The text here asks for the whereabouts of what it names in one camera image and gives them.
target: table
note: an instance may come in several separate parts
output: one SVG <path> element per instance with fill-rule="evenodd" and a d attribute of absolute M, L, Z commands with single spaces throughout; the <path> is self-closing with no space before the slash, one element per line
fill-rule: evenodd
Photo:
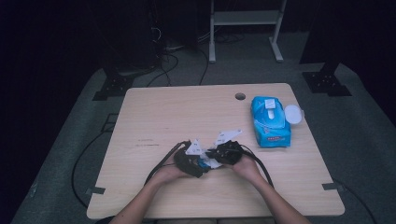
<path fill-rule="evenodd" d="M 245 100 L 235 98 L 243 93 Z M 288 84 L 136 88 L 127 91 L 87 211 L 92 219 L 116 215 L 143 187 L 152 168 L 175 144 L 198 138 L 213 146 L 220 131 L 241 129 L 234 141 L 265 164 L 276 190 L 305 216 L 345 211 L 305 120 L 292 127 L 291 147 L 259 148 L 250 116 L 254 96 L 298 102 Z M 227 168 L 181 178 L 160 189 L 147 218 L 269 217 L 259 193 Z"/>
<path fill-rule="evenodd" d="M 211 1 L 210 9 L 210 40 L 209 61 L 216 62 L 215 51 L 215 26 L 217 25 L 274 25 L 274 35 L 269 37 L 271 48 L 276 61 L 283 62 L 282 54 L 277 46 L 280 25 L 285 13 L 287 0 L 282 0 L 279 10 L 257 10 L 257 11 L 215 11 L 215 0 Z"/>

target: person's right hand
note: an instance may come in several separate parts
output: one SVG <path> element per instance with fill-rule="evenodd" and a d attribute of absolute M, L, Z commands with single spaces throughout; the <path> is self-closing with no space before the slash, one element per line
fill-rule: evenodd
<path fill-rule="evenodd" d="M 256 162 L 249 156 L 243 155 L 241 160 L 234 165 L 226 165 L 238 175 L 252 183 L 254 180 L 262 178 Z"/>

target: black bracket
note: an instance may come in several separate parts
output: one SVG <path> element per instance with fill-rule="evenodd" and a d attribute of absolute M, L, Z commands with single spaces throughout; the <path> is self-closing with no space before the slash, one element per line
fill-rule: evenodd
<path fill-rule="evenodd" d="M 126 92 L 132 88 L 134 78 L 123 77 L 115 67 L 104 67 L 106 80 L 100 91 L 97 91 L 93 101 L 105 101 L 110 96 L 125 96 Z"/>
<path fill-rule="evenodd" d="M 319 72 L 303 72 L 303 77 L 313 93 L 327 93 L 329 96 L 351 96 L 345 85 L 334 75 L 338 63 L 325 63 Z"/>

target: hand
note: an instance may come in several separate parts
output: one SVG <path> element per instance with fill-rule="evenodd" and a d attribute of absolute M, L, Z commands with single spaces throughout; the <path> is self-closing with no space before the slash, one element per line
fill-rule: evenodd
<path fill-rule="evenodd" d="M 175 179 L 178 179 L 183 176 L 189 176 L 186 173 L 182 172 L 179 170 L 176 165 L 175 165 L 175 160 L 174 156 L 178 152 L 174 152 L 168 160 L 166 160 L 163 163 L 163 167 L 161 167 L 157 173 L 152 177 L 152 179 L 155 179 L 156 181 L 159 181 L 161 183 L 169 183 Z"/>
<path fill-rule="evenodd" d="M 256 162 L 249 156 L 243 155 L 241 160 L 234 165 L 225 165 L 231 168 L 238 175 L 252 183 L 254 180 L 262 178 Z"/>

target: black cord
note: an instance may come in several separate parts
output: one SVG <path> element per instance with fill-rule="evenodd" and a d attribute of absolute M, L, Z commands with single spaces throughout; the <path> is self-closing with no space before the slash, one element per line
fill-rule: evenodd
<path fill-rule="evenodd" d="M 332 177 L 332 180 L 334 180 L 335 182 L 338 182 L 339 184 L 341 184 L 345 189 L 347 189 L 349 192 L 351 192 L 353 194 L 353 196 L 355 196 L 356 199 L 358 199 L 358 201 L 361 203 L 361 205 L 363 205 L 363 207 L 366 209 L 367 213 L 370 215 L 370 218 L 372 219 L 373 223 L 376 224 L 376 220 L 375 217 L 372 213 L 372 211 L 370 210 L 370 208 L 367 206 L 367 204 L 363 201 L 363 199 L 350 187 L 348 187 L 344 182 Z"/>
<path fill-rule="evenodd" d="M 206 61 L 205 71 L 204 71 L 204 73 L 201 76 L 201 80 L 199 81 L 199 85 L 201 86 L 202 85 L 202 81 L 204 80 L 204 77 L 206 75 L 207 67 L 209 66 L 209 59 L 207 58 L 207 56 L 206 56 L 206 54 L 204 53 L 203 50 L 201 50 L 201 49 L 198 49 L 198 50 L 201 51 L 202 54 L 204 54 L 205 61 Z"/>
<path fill-rule="evenodd" d="M 251 153 L 248 152 L 248 151 L 245 151 L 245 150 L 244 150 L 242 153 L 243 153 L 244 155 L 249 156 L 251 159 L 253 159 L 255 162 L 257 162 L 257 163 L 260 165 L 260 167 L 262 168 L 262 171 L 263 171 L 264 174 L 265 174 L 265 177 L 267 178 L 268 184 L 271 185 L 271 186 L 274 188 L 274 183 L 272 182 L 271 176 L 270 176 L 270 174 L 268 173 L 268 171 L 267 171 L 267 169 L 265 168 L 265 166 L 264 166 L 264 164 L 262 163 L 262 161 L 261 161 L 259 158 L 257 158 L 254 154 L 251 154 Z"/>
<path fill-rule="evenodd" d="M 169 159 L 169 157 L 172 156 L 174 152 L 176 152 L 182 145 L 186 146 L 187 142 L 181 142 L 177 143 L 166 155 L 163 157 L 163 159 L 151 170 L 151 172 L 148 174 L 148 177 L 146 178 L 145 185 L 149 182 L 149 180 L 154 176 L 154 174 L 163 167 L 163 163 L 166 162 L 166 160 Z"/>
<path fill-rule="evenodd" d="M 166 55 L 171 56 L 171 57 L 173 57 L 174 59 L 176 59 L 175 65 L 173 65 L 173 66 L 172 66 L 170 69 L 168 69 L 168 70 L 164 70 L 163 73 L 161 73 L 161 74 L 159 74 L 158 76 L 154 77 L 154 78 L 148 83 L 148 85 L 147 85 L 146 87 L 149 87 L 149 86 L 151 85 L 151 83 L 154 82 L 155 79 L 157 79 L 158 77 L 161 77 L 161 76 L 163 76 L 163 75 L 167 75 L 168 72 L 172 71 L 172 70 L 173 70 L 174 68 L 176 68 L 176 66 L 178 65 L 178 58 L 177 58 L 175 55 L 172 55 L 172 54 L 166 54 Z"/>
<path fill-rule="evenodd" d="M 74 179 L 74 176 L 75 176 L 75 172 L 76 172 L 76 168 L 77 168 L 78 162 L 79 162 L 79 160 L 81 159 L 82 155 L 84 155 L 84 153 L 85 153 L 85 152 L 87 151 L 87 149 L 90 147 L 90 145 L 92 145 L 92 143 L 93 143 L 94 141 L 96 141 L 96 139 L 98 139 L 100 136 L 102 136 L 102 134 L 108 133 L 108 131 L 110 131 L 110 130 L 113 129 L 113 128 L 114 128 L 114 126 L 111 126 L 111 127 L 107 128 L 107 129 L 105 129 L 104 131 L 101 131 L 98 135 L 96 135 L 96 137 L 94 137 L 94 138 L 91 140 L 91 142 L 90 142 L 87 146 L 84 147 L 84 149 L 83 149 L 82 152 L 79 154 L 79 156 L 78 156 L 78 158 L 77 158 L 77 160 L 76 160 L 76 162 L 75 162 L 75 164 L 74 164 L 74 166 L 73 166 L 73 171 L 72 171 L 72 190 L 73 190 L 73 193 L 74 193 L 74 195 L 76 196 L 77 200 L 78 200 L 78 201 L 81 203 L 81 205 L 84 206 L 85 208 L 88 208 L 88 205 L 85 204 L 85 203 L 82 201 L 82 199 L 78 196 L 77 191 L 76 191 L 76 186 L 75 186 L 75 179 Z"/>

